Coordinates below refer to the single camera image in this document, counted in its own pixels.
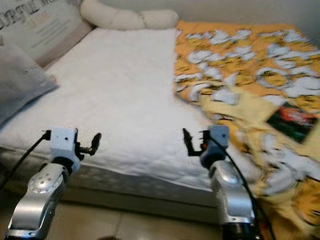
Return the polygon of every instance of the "patterned blanket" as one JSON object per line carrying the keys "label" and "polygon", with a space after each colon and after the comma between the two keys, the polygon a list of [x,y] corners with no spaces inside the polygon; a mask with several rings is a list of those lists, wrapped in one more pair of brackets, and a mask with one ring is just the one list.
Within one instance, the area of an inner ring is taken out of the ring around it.
{"label": "patterned blanket", "polygon": [[319,237],[320,50],[287,24],[180,21],[175,53],[176,94],[261,168],[252,190],[279,239]]}

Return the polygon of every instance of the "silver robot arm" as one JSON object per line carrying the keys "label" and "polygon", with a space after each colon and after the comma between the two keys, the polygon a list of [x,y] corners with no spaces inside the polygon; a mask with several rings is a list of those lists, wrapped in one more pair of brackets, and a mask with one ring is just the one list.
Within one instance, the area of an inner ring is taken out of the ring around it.
{"label": "silver robot arm", "polygon": [[211,189],[215,193],[219,224],[223,240],[261,239],[254,226],[255,215],[252,200],[244,183],[231,162],[226,161],[229,129],[227,126],[213,125],[203,131],[201,150],[195,151],[192,137],[184,128],[184,143],[189,156],[199,156],[201,165],[209,171]]}
{"label": "silver robot arm", "polygon": [[80,147],[76,128],[54,127],[50,134],[51,163],[29,181],[27,192],[17,204],[6,240],[43,240],[47,237],[56,206],[66,190],[68,177],[77,172],[84,156],[94,155],[101,134],[92,140],[91,147]]}

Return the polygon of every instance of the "white mattress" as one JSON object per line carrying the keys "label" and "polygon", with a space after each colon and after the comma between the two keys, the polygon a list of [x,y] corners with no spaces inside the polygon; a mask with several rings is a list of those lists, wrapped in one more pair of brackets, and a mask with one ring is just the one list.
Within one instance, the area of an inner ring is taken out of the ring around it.
{"label": "white mattress", "polygon": [[[100,132],[99,150],[83,165],[209,191],[199,158],[187,156],[182,128],[200,137],[211,123],[173,94],[174,47],[174,29],[95,29],[47,70],[60,88],[3,126],[0,147],[24,151],[52,125],[78,128],[82,146]],[[232,146],[228,151],[247,177],[259,175]],[[34,153],[49,157],[49,143]]]}

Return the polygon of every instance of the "cushion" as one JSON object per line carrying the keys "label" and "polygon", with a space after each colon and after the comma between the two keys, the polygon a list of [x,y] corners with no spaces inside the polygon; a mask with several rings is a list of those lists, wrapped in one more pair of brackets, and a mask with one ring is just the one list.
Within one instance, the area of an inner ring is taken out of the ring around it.
{"label": "cushion", "polygon": [[170,29],[176,26],[179,18],[173,10],[135,12],[108,6],[103,0],[84,0],[80,13],[99,28],[115,30]]}
{"label": "cushion", "polygon": [[26,53],[0,46],[0,126],[25,104],[58,87]]}
{"label": "cushion", "polygon": [[0,45],[1,40],[4,45],[14,44],[39,65],[47,65],[93,29],[81,18],[80,3],[80,0],[1,0]]}

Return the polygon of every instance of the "tile floor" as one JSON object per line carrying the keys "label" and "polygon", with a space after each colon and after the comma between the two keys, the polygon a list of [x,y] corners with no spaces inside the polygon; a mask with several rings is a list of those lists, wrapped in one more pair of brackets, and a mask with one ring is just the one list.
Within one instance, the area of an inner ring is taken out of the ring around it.
{"label": "tile floor", "polygon": [[[0,193],[0,236],[4,235],[19,198]],[[47,240],[220,240],[218,227],[151,215],[62,202]]]}

